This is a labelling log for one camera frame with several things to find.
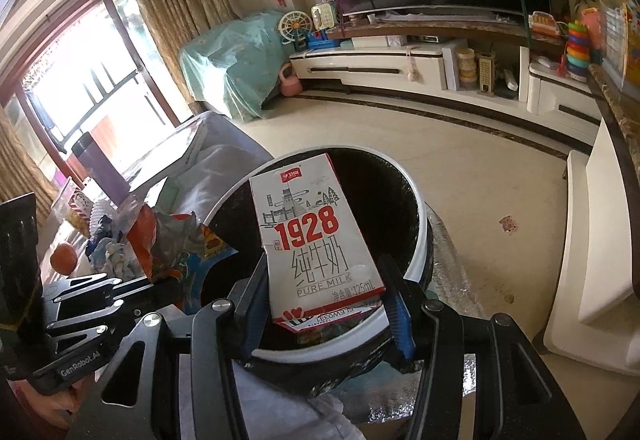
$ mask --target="silver foil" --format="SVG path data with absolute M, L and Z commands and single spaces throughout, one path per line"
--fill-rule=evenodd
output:
M 486 319 L 471 290 L 465 269 L 458 261 L 449 233 L 436 212 L 427 205 L 433 230 L 433 279 L 429 290 L 459 314 Z M 463 395 L 476 391 L 476 356 L 465 355 Z M 411 415 L 421 371 L 399 373 L 381 362 L 369 373 L 346 380 L 330 391 L 344 404 L 344 415 L 353 423 L 381 423 Z

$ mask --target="red brand logo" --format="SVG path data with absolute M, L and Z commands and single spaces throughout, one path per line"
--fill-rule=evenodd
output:
M 300 171 L 299 167 L 295 167 L 294 169 L 290 169 L 289 171 L 285 171 L 284 173 L 280 173 L 280 178 L 283 182 L 288 182 L 289 180 L 293 180 L 294 178 L 302 177 L 302 171 Z

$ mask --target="wooden door frame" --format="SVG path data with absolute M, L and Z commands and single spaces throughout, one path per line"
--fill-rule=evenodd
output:
M 89 11 L 92 7 L 105 0 L 77 0 L 71 6 L 66 8 L 60 17 L 56 21 L 56 25 L 50 27 L 48 30 L 44 30 L 42 33 L 38 34 L 33 41 L 31 41 L 26 49 L 23 51 L 20 49 L 18 54 L 21 56 L 21 59 L 9 70 L 8 74 L 2 84 L 0 84 L 0 107 L 4 109 L 7 105 L 11 97 L 15 94 L 24 114 L 33 128 L 33 131 L 37 135 L 38 139 L 42 143 L 42 146 L 45 148 L 51 159 L 54 161 L 56 167 L 62 172 L 63 175 L 69 176 L 73 179 L 73 181 L 82 186 L 82 182 L 78 175 L 71 170 L 69 165 L 62 159 L 58 149 L 55 144 L 51 140 L 51 138 L 47 135 L 45 128 L 40 123 L 36 113 L 31 106 L 24 90 L 22 88 L 22 77 L 28 71 L 33 62 L 40 56 L 40 54 L 53 42 L 60 34 L 62 34 L 68 27 L 70 27 L 73 23 L 75 23 L 83 14 Z M 142 59 L 140 58 L 139 53 L 135 49 L 131 38 L 129 37 L 129 33 L 127 32 L 124 23 L 120 19 L 119 16 L 114 17 L 113 13 L 113 0 L 111 1 L 110 7 L 108 7 L 109 14 L 113 19 L 113 23 L 120 34 L 127 50 L 131 54 L 134 62 L 136 63 L 136 67 L 142 77 L 144 78 L 149 90 L 152 95 L 155 97 L 158 104 L 161 106 L 164 113 L 167 115 L 168 119 L 174 125 L 174 127 L 178 127 L 180 125 L 180 120 L 175 115 L 175 112 L 172 110 L 171 106 L 167 102 L 166 98 L 162 95 L 162 92 L 158 88 L 158 85 L 153 80 L 149 72 L 146 70 L 146 67 L 142 63 Z

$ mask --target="orange fruit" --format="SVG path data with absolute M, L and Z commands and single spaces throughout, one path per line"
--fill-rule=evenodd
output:
M 49 261 L 54 271 L 63 276 L 68 276 L 76 269 L 78 255 L 71 245 L 62 242 L 53 251 Z

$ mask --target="pink kettlebell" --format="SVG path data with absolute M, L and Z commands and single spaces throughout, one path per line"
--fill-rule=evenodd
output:
M 284 72 L 289 68 L 291 69 L 291 74 L 289 74 L 288 77 L 285 77 Z M 293 71 L 293 65 L 290 61 L 282 65 L 282 68 L 278 72 L 278 77 L 280 78 L 280 93 L 285 97 L 293 97 L 294 95 L 298 95 L 302 92 L 302 83 Z

